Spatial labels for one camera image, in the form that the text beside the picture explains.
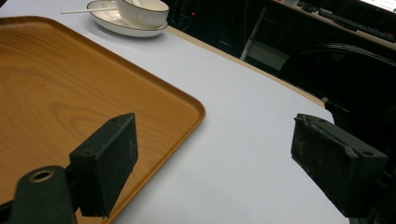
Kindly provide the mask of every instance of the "orange tray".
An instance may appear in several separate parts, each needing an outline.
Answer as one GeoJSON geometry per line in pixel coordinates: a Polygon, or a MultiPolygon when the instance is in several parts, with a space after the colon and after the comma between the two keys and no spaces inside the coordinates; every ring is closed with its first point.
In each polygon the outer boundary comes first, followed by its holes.
{"type": "Polygon", "coordinates": [[[18,180],[68,155],[107,120],[134,112],[139,159],[108,223],[205,117],[195,98],[88,38],[40,17],[0,19],[0,204],[18,180]]]}

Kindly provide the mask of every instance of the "chopstick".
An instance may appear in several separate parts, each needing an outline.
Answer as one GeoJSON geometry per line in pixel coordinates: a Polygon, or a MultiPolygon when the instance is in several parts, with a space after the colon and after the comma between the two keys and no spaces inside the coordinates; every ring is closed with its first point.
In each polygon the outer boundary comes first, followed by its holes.
{"type": "Polygon", "coordinates": [[[82,9],[82,10],[73,10],[73,11],[62,11],[62,14],[71,14],[71,13],[81,13],[81,12],[95,12],[95,11],[112,11],[118,10],[117,7],[108,7],[108,8],[92,8],[92,9],[82,9]]]}

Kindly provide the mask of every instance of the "saucer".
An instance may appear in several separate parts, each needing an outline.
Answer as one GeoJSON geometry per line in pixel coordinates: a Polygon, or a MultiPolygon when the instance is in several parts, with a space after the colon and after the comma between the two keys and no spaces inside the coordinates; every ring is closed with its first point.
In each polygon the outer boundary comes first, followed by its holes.
{"type": "MultiPolygon", "coordinates": [[[[96,8],[109,8],[109,7],[117,7],[116,1],[93,1],[87,5],[87,9],[96,9],[96,8]]],[[[134,37],[150,37],[161,34],[165,28],[168,26],[166,22],[158,29],[141,29],[134,28],[131,25],[128,25],[120,16],[118,10],[111,11],[95,11],[91,12],[93,15],[93,19],[101,26],[106,28],[109,31],[120,35],[128,35],[134,37]]]]}

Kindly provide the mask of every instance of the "black chair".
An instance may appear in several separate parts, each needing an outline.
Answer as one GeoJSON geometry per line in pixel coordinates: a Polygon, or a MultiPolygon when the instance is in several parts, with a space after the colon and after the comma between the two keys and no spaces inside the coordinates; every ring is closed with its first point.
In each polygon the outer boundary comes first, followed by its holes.
{"type": "Polygon", "coordinates": [[[316,95],[334,124],[389,156],[396,166],[396,63],[365,49],[322,44],[292,55],[281,79],[316,95]]]}

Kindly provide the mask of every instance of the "white table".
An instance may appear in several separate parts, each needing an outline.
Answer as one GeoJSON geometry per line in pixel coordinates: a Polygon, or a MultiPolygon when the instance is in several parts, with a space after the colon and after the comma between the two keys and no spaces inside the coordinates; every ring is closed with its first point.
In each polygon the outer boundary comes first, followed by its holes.
{"type": "Polygon", "coordinates": [[[290,155],[297,113],[331,114],[271,78],[168,31],[113,34],[89,0],[8,0],[0,17],[59,21],[199,99],[206,117],[116,223],[348,223],[290,155]]]}

